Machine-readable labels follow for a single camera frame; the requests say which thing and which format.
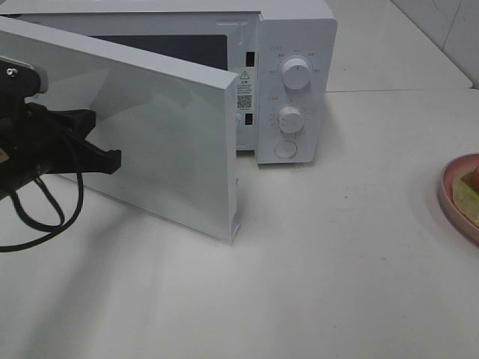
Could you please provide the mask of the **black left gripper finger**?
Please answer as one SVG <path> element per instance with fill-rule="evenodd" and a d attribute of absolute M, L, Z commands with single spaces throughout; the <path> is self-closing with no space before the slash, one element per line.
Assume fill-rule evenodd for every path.
<path fill-rule="evenodd" d="M 101 150 L 87 141 L 74 148 L 82 173 L 113 174 L 121 167 L 120 150 Z"/>
<path fill-rule="evenodd" d="M 97 114 L 88 109 L 55 112 L 57 130 L 68 138 L 85 140 L 96 126 Z"/>

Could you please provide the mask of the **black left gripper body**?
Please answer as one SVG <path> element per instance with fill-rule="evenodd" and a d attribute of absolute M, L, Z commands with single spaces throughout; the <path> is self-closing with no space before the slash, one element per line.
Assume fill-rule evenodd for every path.
<path fill-rule="evenodd" d="M 74 146 L 86 139 L 62 135 L 55 125 L 55 112 L 1 96 L 2 194 L 12 194 L 44 174 L 81 172 Z"/>

